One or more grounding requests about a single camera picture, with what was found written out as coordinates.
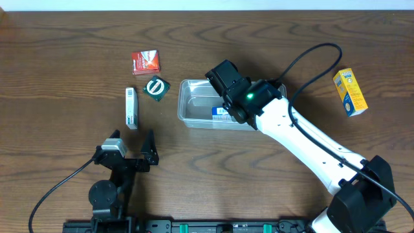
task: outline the wire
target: wire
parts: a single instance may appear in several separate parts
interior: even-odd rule
[[[66,181],[68,181],[69,179],[71,179],[72,177],[74,177],[76,174],[78,174],[80,171],[82,171],[84,168],[86,168],[93,160],[89,160],[87,161],[82,167],[80,167],[79,169],[77,169],[74,173],[72,173],[72,175],[66,177],[64,180],[60,181],[57,185],[55,185],[52,189],[49,190],[49,192],[47,192],[41,199],[40,201],[37,203],[37,205],[34,207],[30,218],[28,219],[28,231],[30,233],[33,233],[33,228],[32,228],[32,222],[33,222],[33,217],[34,214],[36,213],[36,210],[38,210],[40,204],[53,192],[55,191],[57,188],[59,188],[61,185],[63,185]]]
[[[322,43],[319,45],[316,45],[308,50],[306,50],[305,52],[303,52],[302,54],[300,54],[298,56],[298,58],[296,58],[290,65],[289,67],[287,67],[287,69],[280,75],[280,77],[277,79],[281,80],[284,75],[286,75],[286,73],[295,65],[295,63],[300,60],[302,57],[304,57],[304,55],[308,54],[310,51],[320,48],[320,47],[324,47],[324,46],[330,46],[330,47],[334,47],[336,49],[338,49],[339,51],[339,56],[338,59],[336,59],[336,61],[326,70],[323,71],[321,74],[315,76],[313,79],[311,79],[310,81],[308,81],[307,83],[305,83],[304,85],[302,85],[294,94],[292,99],[289,102],[289,106],[288,106],[288,113],[289,113],[289,118],[292,121],[292,123],[296,126],[296,128],[306,137],[308,138],[311,142],[313,142],[315,145],[317,145],[319,148],[321,148],[323,151],[325,151],[326,153],[328,153],[330,156],[334,157],[336,160],[338,160],[340,163],[342,163],[343,165],[347,166],[348,168],[350,168],[352,171],[356,172],[358,175],[361,175],[363,178],[367,179],[368,181],[370,181],[371,183],[375,184],[377,187],[381,188],[383,191],[389,193],[390,195],[392,195],[399,203],[402,204],[402,206],[408,211],[408,213],[410,214],[410,216],[413,218],[414,221],[414,211],[413,209],[407,204],[407,202],[405,202],[405,200],[403,200],[403,198],[401,198],[398,194],[396,194],[395,192],[389,190],[388,188],[384,187],[382,184],[380,184],[378,181],[374,180],[373,178],[371,178],[370,176],[368,176],[367,174],[365,174],[364,172],[362,172],[359,168],[357,168],[356,166],[354,166],[353,164],[351,164],[350,162],[348,162],[346,159],[341,158],[339,155],[335,154],[333,151],[331,151],[329,148],[327,148],[326,146],[324,146],[323,144],[321,144],[320,142],[318,142],[316,139],[314,139],[312,136],[310,136],[296,121],[296,119],[293,117],[292,114],[292,106],[294,101],[296,100],[296,98],[298,97],[298,95],[304,90],[304,88],[306,88],[307,86],[309,86],[311,83],[315,82],[316,80],[318,80],[319,78],[321,78],[322,76],[324,76],[325,74],[327,74],[328,72],[330,72],[341,60],[342,58],[342,49],[334,44],[334,43]]]

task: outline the black cable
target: black cable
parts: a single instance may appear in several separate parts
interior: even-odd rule
[[[40,204],[53,192],[55,191],[57,188],[59,188],[61,185],[63,185],[66,181],[68,181],[70,178],[74,177],[76,174],[78,174],[80,171],[82,171],[84,168],[86,168],[93,160],[89,160],[87,161],[82,167],[80,167],[79,169],[77,169],[74,173],[72,173],[72,175],[66,177],[64,180],[60,181],[57,185],[55,185],[52,189],[49,190],[49,192],[47,192],[41,199],[40,201],[37,203],[37,205],[34,207],[32,213],[30,214],[30,218],[28,219],[28,231],[30,233],[33,233],[33,228],[32,228],[32,222],[33,222],[33,217],[34,214],[36,213],[36,210],[38,210]]]
[[[371,178],[370,176],[366,175],[364,172],[362,172],[359,168],[357,168],[356,166],[354,166],[353,164],[349,163],[346,159],[341,158],[339,155],[335,154],[333,151],[331,151],[329,148],[327,148],[326,146],[324,146],[323,144],[321,144],[320,142],[318,142],[316,139],[314,139],[312,136],[310,136],[301,126],[299,126],[299,124],[297,123],[296,119],[293,117],[292,114],[292,106],[293,103],[295,101],[295,99],[298,97],[298,95],[304,90],[304,88],[306,88],[307,86],[309,86],[311,83],[315,82],[316,80],[318,80],[319,78],[321,78],[322,76],[324,76],[325,74],[327,74],[328,72],[330,72],[341,60],[342,58],[342,49],[334,44],[334,43],[322,43],[319,45],[316,45],[308,50],[306,50],[305,52],[303,52],[302,54],[300,54],[298,56],[298,58],[296,58],[290,65],[289,67],[281,74],[281,76],[277,79],[277,81],[280,81],[284,75],[286,75],[286,73],[290,70],[290,68],[293,67],[293,65],[300,60],[304,55],[308,54],[310,51],[320,48],[320,47],[324,47],[324,46],[331,46],[334,47],[336,49],[338,49],[339,51],[339,56],[338,59],[336,59],[336,61],[326,70],[323,71],[321,74],[317,75],[316,77],[314,77],[313,79],[311,79],[309,82],[305,83],[304,85],[302,85],[294,94],[292,99],[289,102],[289,106],[288,106],[288,113],[289,113],[289,118],[292,121],[292,123],[296,126],[296,128],[306,137],[308,138],[311,142],[313,142],[315,145],[317,145],[319,148],[321,148],[323,151],[325,151],[326,153],[328,153],[330,156],[334,157],[336,160],[338,160],[340,163],[342,163],[343,165],[347,166],[348,168],[350,168],[352,171],[356,172],[358,175],[361,175],[363,178],[367,179],[368,181],[372,182],[373,184],[375,184],[376,186],[378,186],[379,188],[381,188],[382,190],[384,190],[385,192],[389,193],[390,195],[392,195],[399,203],[402,204],[402,206],[408,211],[408,213],[410,214],[410,216],[413,218],[414,221],[414,211],[413,209],[407,204],[407,202],[405,202],[405,200],[403,200],[403,198],[401,198],[398,194],[396,194],[395,192],[392,192],[391,190],[389,190],[388,188],[384,187],[382,184],[380,184],[379,182],[377,182],[376,180],[374,180],[373,178]]]

